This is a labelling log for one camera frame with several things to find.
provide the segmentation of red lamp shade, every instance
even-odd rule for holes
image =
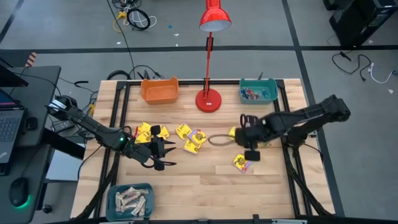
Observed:
[[[199,29],[217,32],[227,29],[231,24],[228,13],[221,8],[221,0],[206,0],[206,11],[200,19]]]

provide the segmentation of blue tray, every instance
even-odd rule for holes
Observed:
[[[149,190],[149,194],[144,194],[143,196],[146,199],[145,202],[145,214],[144,217],[134,216],[131,214],[132,209],[127,209],[126,211],[117,212],[116,211],[116,204],[115,204],[115,195],[116,192],[123,192],[130,187],[134,187],[137,190]],[[150,184],[127,184],[127,185],[117,185],[110,187],[107,194],[106,199],[106,219],[110,222],[114,221],[123,221],[123,220],[132,220],[133,218],[149,218],[153,209],[154,209],[154,190]]]
[[[254,93],[260,94],[260,100],[250,100],[242,96],[241,90],[252,90]],[[278,86],[274,79],[268,80],[245,80],[241,79],[239,82],[239,95],[242,104],[247,105],[261,105],[272,103],[278,99]]]

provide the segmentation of laptop keyboard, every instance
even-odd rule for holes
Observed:
[[[19,117],[0,118],[0,142],[13,141],[18,130]]]

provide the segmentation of concrete floor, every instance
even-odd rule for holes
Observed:
[[[211,77],[302,78],[283,2],[290,7],[294,27],[301,46],[328,46],[334,35],[328,24],[332,12],[321,0],[253,0],[223,1],[233,25],[215,33],[216,46],[287,46],[285,50],[215,50],[212,53]],[[18,0],[0,1],[0,29],[12,14]],[[136,65],[151,66],[165,77],[201,78],[205,73],[204,46],[206,34],[198,29],[204,3],[197,0],[142,0],[141,9],[157,16],[157,24],[144,31],[125,30],[130,47],[147,47],[150,52],[133,52]],[[123,37],[112,29],[113,18],[106,1],[95,0],[30,0],[17,11],[3,40],[0,56],[23,66],[32,50],[38,54],[35,66],[59,65],[61,77],[70,81],[88,80],[88,88],[98,89],[100,81],[114,70],[130,71],[131,62],[123,48]],[[398,45],[398,13],[395,13],[371,38],[373,44]],[[336,38],[330,45],[338,45]],[[163,52],[160,47],[175,47]],[[87,53],[74,53],[84,49]],[[345,100],[352,116],[345,123],[325,126],[325,136],[346,217],[398,220],[398,157],[394,136],[397,127],[398,77],[380,85],[368,73],[362,82],[359,74],[346,75],[332,63],[338,51],[303,51],[304,64],[316,101],[336,94]],[[367,55],[375,64],[379,80],[398,69],[398,50],[352,52]],[[347,70],[356,64],[336,59]],[[63,94],[71,95],[83,106],[89,92],[58,82]],[[54,205],[53,214],[37,212],[33,223],[54,222],[69,218],[75,184],[49,185],[45,202]],[[58,195],[67,195],[60,200]]]

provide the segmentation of orange plastic basket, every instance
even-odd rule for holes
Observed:
[[[141,96],[149,105],[174,103],[178,97],[178,79],[148,80],[141,83]]]

